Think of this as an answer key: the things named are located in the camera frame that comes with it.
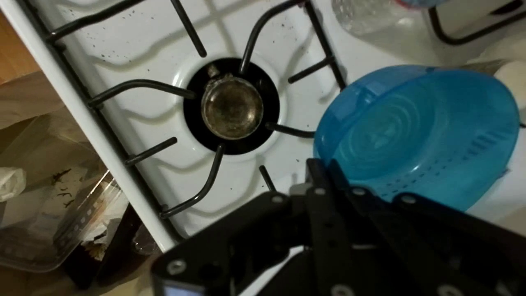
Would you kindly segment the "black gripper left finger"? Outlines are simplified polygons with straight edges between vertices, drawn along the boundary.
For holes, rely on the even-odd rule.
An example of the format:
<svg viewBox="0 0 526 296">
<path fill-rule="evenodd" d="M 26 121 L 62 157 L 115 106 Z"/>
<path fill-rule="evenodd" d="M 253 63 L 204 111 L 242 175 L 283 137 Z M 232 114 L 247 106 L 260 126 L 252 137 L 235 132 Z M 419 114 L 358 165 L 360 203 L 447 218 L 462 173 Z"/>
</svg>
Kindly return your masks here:
<svg viewBox="0 0 526 296">
<path fill-rule="evenodd" d="M 271 296 L 357 296 L 350 191 L 337 163 L 307 162 L 296 195 L 266 191 L 151 265 L 155 296 L 240 296 L 273 272 Z"/>
</svg>

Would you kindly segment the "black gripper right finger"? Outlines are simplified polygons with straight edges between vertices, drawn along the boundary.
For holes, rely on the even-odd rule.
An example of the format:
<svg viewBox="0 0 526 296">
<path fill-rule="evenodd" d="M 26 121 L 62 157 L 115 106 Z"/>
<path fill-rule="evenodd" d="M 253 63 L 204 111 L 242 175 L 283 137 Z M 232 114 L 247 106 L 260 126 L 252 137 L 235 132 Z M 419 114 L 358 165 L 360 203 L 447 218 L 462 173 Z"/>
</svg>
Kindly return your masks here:
<svg viewBox="0 0 526 296">
<path fill-rule="evenodd" d="M 414 193 L 381 201 L 335 162 L 329 177 L 403 296 L 526 296 L 523 236 Z"/>
</svg>

